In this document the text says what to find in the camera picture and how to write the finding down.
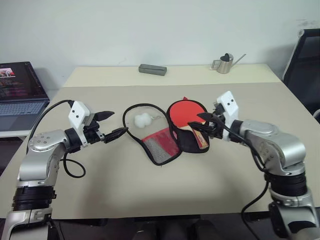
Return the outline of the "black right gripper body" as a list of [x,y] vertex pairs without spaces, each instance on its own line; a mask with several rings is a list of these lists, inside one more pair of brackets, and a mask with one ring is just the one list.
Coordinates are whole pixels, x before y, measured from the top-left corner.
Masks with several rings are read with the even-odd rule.
[[213,121],[209,123],[210,127],[213,127],[213,131],[210,134],[210,138],[217,138],[217,139],[229,139],[229,132],[224,128],[225,125],[225,116],[224,112],[225,109],[221,103],[215,102],[214,109],[212,112]]

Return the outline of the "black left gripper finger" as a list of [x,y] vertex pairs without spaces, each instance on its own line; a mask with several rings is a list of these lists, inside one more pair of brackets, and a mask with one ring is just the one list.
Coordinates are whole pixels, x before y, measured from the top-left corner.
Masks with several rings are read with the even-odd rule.
[[103,142],[105,144],[110,143],[110,142],[120,138],[127,131],[128,131],[128,127],[120,127],[120,128],[114,129],[111,133],[104,135]]
[[104,121],[104,120],[108,119],[109,117],[111,117],[114,114],[115,113],[113,111],[100,111],[100,112],[97,112],[96,113],[96,121],[97,122]]

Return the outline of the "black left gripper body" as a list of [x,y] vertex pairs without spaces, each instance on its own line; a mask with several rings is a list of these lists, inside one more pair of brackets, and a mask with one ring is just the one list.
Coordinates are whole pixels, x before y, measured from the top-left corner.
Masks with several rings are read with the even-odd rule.
[[100,132],[100,125],[98,122],[103,121],[104,116],[102,112],[95,113],[92,121],[89,125],[85,125],[83,128],[84,136],[88,144],[94,144],[97,142],[103,142],[105,135]]

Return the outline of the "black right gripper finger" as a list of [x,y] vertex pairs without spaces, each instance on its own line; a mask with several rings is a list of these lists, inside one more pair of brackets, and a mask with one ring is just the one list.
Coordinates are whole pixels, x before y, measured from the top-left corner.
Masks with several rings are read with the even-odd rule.
[[206,122],[218,122],[218,117],[209,112],[198,113],[197,116]]
[[201,124],[200,122],[189,122],[188,125],[195,131],[204,132],[204,133],[213,133],[216,128],[210,125]]

